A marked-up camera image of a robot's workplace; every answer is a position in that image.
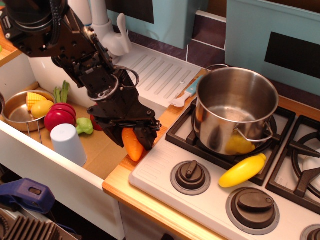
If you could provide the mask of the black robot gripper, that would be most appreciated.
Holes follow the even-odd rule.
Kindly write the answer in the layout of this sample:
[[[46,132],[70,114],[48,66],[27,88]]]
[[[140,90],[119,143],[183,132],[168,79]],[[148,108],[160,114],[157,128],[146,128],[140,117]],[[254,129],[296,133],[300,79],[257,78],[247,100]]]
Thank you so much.
[[[112,74],[105,89],[88,92],[96,105],[87,111],[118,146],[124,147],[122,128],[134,128],[137,140],[149,151],[158,137],[161,124],[156,119],[155,111],[140,102],[136,88],[138,82],[138,76],[133,82],[127,72]]]

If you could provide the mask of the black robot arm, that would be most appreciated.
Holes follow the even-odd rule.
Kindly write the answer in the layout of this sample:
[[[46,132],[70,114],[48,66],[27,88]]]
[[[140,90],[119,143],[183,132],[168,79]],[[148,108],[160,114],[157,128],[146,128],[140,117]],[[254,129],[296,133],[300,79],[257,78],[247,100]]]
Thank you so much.
[[[7,0],[0,18],[4,36],[31,58],[50,57],[95,105],[95,122],[117,145],[131,128],[150,150],[161,124],[155,112],[139,101],[138,81],[131,70],[112,63],[93,29],[87,28],[65,0]]]

